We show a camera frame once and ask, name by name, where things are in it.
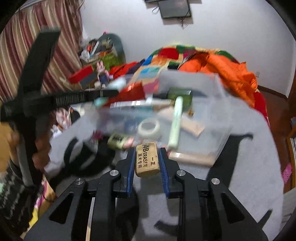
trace metal screw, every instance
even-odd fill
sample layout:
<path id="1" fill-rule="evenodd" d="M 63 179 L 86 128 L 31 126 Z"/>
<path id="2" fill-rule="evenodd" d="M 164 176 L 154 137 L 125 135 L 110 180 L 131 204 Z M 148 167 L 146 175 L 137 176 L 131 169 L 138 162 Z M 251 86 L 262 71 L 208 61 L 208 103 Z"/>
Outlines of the metal screw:
<path id="1" fill-rule="evenodd" d="M 177 175 L 180 176 L 180 177 L 184 176 L 185 174 L 186 174 L 186 172 L 184 170 L 178 170 L 177 171 Z"/>
<path id="2" fill-rule="evenodd" d="M 110 175 L 111 176 L 117 176 L 118 175 L 118 171 L 117 170 L 112 170 L 112 171 L 110 171 Z"/>
<path id="3" fill-rule="evenodd" d="M 211 182 L 212 184 L 218 185 L 220 183 L 220 180 L 218 178 L 212 178 Z"/>
<path id="4" fill-rule="evenodd" d="M 81 185 L 82 183 L 84 183 L 84 179 L 83 178 L 77 178 L 76 181 L 75 181 L 75 183 L 77 185 Z"/>

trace black cable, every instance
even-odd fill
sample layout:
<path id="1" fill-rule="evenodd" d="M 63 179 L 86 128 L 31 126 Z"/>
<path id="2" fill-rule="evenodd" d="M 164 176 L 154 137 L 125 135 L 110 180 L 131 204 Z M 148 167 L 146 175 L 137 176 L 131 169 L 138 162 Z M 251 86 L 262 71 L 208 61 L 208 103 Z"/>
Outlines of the black cable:
<path id="1" fill-rule="evenodd" d="M 183 26 L 184 26 L 184 23 L 183 23 L 183 22 L 184 22 L 185 18 L 187 17 L 187 14 L 189 13 L 189 11 L 190 11 L 190 10 L 188 9 L 188 11 L 187 11 L 185 17 L 181 18 L 180 24 L 181 24 L 182 29 L 184 29 L 184 28 L 183 28 Z"/>
<path id="2" fill-rule="evenodd" d="M 42 197 L 44 198 L 45 201 L 50 202 L 50 203 L 54 203 L 54 200 L 47 200 L 46 197 L 44 196 L 44 192 L 42 192 Z"/>
<path id="3" fill-rule="evenodd" d="M 159 6 L 155 7 L 155 8 L 152 10 L 152 13 L 153 13 L 154 15 L 156 15 L 158 12 L 159 12 Z"/>

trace green marker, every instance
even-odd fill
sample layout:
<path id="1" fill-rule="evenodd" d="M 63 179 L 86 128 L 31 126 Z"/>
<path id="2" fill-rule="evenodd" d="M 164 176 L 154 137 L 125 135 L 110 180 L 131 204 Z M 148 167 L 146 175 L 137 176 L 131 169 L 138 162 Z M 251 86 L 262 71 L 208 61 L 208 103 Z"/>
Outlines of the green marker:
<path id="1" fill-rule="evenodd" d="M 182 111 L 183 111 L 183 97 L 178 96 L 175 101 L 173 121 L 172 121 L 172 125 L 170 128 L 170 137 L 168 139 L 168 148 L 169 149 L 177 149 L 178 148 Z"/>

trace fabric blanket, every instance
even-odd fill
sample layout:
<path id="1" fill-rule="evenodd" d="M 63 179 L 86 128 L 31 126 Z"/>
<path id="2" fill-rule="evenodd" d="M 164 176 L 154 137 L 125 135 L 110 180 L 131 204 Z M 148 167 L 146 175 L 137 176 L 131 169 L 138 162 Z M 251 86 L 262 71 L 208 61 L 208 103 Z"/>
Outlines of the fabric blanket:
<path id="1" fill-rule="evenodd" d="M 165 68 L 185 72 L 218 73 L 224 87 L 261 112 L 269 125 L 266 102 L 257 89 L 254 73 L 247 70 L 246 63 L 240 64 L 227 51 L 184 45 L 162 47 L 146 59 L 131 81 L 142 81 L 146 93 L 156 93 L 159 73 Z"/>

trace masking tape roll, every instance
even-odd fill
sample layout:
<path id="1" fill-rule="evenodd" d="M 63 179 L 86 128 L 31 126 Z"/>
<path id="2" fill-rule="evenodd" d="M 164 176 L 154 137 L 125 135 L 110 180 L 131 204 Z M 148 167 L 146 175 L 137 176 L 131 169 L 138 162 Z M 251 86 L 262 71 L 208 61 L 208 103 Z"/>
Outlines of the masking tape roll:
<path id="1" fill-rule="evenodd" d="M 159 121 L 157 119 L 143 120 L 138 126 L 138 134 L 144 139 L 157 140 L 161 135 Z"/>

